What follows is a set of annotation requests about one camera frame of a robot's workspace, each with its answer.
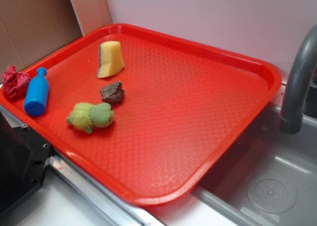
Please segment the green plush toy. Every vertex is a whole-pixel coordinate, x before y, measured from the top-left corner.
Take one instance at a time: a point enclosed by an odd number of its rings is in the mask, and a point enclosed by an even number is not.
[[[66,122],[73,125],[75,129],[91,134],[93,129],[97,127],[108,127],[113,120],[114,113],[108,103],[98,105],[78,103],[74,106],[74,110],[69,114]]]

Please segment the red fabric scrap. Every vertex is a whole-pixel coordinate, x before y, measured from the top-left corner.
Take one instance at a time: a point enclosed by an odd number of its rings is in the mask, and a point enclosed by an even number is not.
[[[4,92],[10,99],[24,95],[30,81],[29,74],[16,72],[15,66],[8,66],[7,71],[2,74]]]

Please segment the screw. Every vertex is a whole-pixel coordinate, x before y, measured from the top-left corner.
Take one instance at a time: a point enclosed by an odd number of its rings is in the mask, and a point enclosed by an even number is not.
[[[28,127],[29,127],[29,126],[28,126],[26,123],[24,123],[24,124],[21,125],[21,128],[23,128],[24,130],[27,130]]]

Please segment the blue toy bottle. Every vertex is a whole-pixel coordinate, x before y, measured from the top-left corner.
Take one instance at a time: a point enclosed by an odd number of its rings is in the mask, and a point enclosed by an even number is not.
[[[46,73],[46,69],[40,67],[37,69],[38,75],[29,83],[24,101],[24,110],[29,115],[39,116],[46,110],[49,94],[49,82],[45,78]]]

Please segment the brown rock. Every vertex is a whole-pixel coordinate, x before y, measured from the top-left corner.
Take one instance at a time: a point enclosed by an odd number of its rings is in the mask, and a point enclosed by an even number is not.
[[[116,81],[113,84],[104,86],[100,90],[103,102],[109,104],[119,104],[124,98],[124,90],[122,89],[121,81]]]

